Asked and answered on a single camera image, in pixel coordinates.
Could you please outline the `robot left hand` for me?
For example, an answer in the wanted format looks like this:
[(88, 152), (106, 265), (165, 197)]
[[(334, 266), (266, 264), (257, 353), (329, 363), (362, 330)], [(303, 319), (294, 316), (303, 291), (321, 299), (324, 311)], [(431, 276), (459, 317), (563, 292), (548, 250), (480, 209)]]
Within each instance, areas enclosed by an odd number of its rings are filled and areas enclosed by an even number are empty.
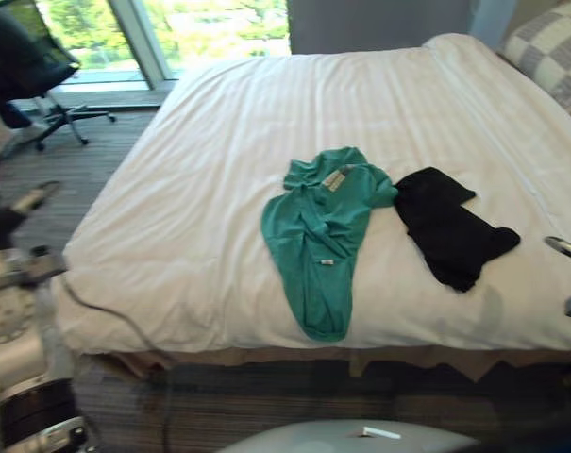
[(0, 206), (0, 250), (11, 249), (11, 235), (28, 218), (29, 214), (46, 203), (61, 187), (56, 180), (43, 182), (10, 205)]

